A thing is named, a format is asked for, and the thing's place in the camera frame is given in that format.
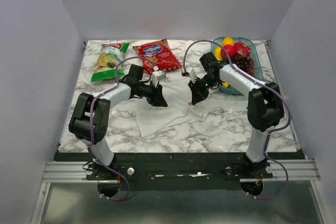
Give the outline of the white garment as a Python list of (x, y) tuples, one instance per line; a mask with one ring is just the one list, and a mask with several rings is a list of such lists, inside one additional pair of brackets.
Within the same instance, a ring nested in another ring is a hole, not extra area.
[(210, 112), (223, 109), (225, 100), (220, 92), (210, 93), (206, 100), (190, 105), (192, 94), (188, 82), (188, 78), (182, 78), (162, 83), (166, 108), (151, 106), (146, 99), (136, 100), (135, 118), (142, 137), (170, 126), (204, 121)]

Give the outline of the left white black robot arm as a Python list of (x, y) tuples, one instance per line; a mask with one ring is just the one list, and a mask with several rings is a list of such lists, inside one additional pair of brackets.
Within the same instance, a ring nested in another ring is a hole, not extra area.
[(159, 83), (166, 78), (165, 72), (155, 67), (149, 83), (142, 81), (143, 73), (143, 67), (131, 65), (128, 74), (111, 88), (96, 94), (81, 93), (75, 104), (69, 132), (87, 146), (93, 161), (99, 164), (98, 173), (104, 179), (112, 179), (117, 171), (112, 163), (114, 153), (105, 138), (110, 109), (134, 98), (146, 98), (151, 106), (167, 107)]

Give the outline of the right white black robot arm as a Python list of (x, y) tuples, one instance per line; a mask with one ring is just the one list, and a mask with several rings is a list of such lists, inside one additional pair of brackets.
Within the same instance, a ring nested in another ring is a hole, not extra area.
[(217, 60), (211, 52), (204, 54), (200, 63), (206, 71), (202, 78), (197, 77), (193, 68), (182, 70), (183, 76), (190, 77), (191, 105), (204, 101), (209, 89), (224, 81), (247, 98), (247, 118), (252, 131), (241, 171), (246, 177), (255, 177), (266, 167), (270, 132), (285, 115), (279, 87), (274, 82), (260, 82), (228, 60)]

